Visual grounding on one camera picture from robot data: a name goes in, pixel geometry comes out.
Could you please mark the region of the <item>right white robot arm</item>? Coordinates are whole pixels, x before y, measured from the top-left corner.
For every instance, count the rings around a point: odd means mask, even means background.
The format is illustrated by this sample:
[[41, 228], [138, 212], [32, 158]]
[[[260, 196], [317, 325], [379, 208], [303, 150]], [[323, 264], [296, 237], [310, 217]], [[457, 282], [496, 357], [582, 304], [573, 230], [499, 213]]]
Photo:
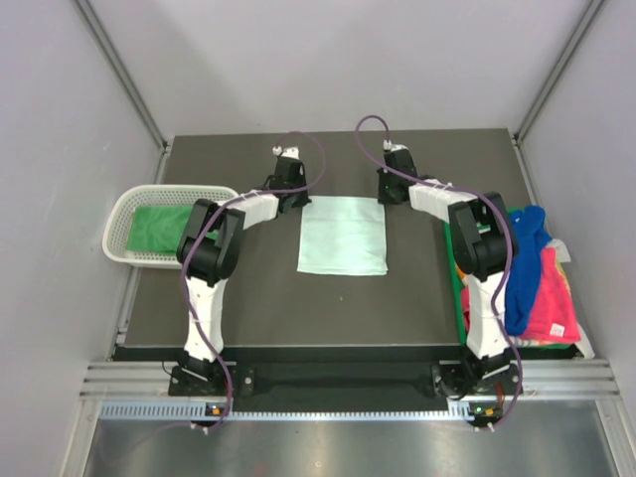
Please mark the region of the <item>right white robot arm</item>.
[[449, 226], [453, 260], [465, 275], [469, 293], [470, 355], [463, 378], [471, 391], [484, 394], [499, 383], [500, 373], [511, 362], [511, 346], [502, 329], [505, 289], [518, 246], [505, 204], [497, 193], [467, 191], [430, 176], [419, 177], [404, 145], [386, 140], [383, 155], [378, 202], [408, 203]]

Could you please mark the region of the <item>white mint towel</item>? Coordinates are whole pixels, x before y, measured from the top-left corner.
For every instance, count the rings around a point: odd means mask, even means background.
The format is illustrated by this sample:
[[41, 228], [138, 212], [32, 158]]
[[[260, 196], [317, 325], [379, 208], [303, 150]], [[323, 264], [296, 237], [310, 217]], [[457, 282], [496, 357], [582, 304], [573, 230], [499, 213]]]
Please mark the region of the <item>white mint towel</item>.
[[313, 196], [302, 211], [297, 270], [318, 275], [387, 274], [385, 208], [373, 198]]

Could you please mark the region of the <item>blue towel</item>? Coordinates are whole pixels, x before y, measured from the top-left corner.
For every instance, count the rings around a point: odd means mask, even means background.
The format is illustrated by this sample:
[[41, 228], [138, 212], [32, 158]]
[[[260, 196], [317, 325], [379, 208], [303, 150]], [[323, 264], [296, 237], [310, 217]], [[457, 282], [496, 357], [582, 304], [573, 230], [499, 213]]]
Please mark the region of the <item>blue towel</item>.
[[505, 295], [505, 327], [520, 336], [528, 328], [542, 276], [542, 251], [553, 239], [545, 228], [546, 211], [530, 205], [510, 214], [518, 243]]

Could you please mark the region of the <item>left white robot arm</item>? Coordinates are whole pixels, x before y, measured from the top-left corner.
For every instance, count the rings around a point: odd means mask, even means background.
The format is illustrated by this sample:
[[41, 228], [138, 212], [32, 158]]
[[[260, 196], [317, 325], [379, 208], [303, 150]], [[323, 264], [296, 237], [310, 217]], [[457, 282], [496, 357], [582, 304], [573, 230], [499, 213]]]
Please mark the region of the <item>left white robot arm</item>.
[[251, 190], [220, 203], [199, 199], [177, 247], [189, 331], [185, 352], [198, 361], [191, 382], [204, 394], [224, 385], [224, 368], [215, 364], [224, 347], [224, 293], [234, 273], [245, 231], [311, 203], [305, 167], [296, 147], [274, 149], [274, 172], [262, 190]]

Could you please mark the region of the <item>green microfiber towel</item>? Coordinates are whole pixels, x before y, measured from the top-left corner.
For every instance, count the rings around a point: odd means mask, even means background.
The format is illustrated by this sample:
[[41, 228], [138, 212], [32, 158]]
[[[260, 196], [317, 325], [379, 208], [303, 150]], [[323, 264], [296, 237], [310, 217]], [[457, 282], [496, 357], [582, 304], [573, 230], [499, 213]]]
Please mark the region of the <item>green microfiber towel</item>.
[[192, 210], [192, 206], [137, 207], [126, 249], [175, 257]]

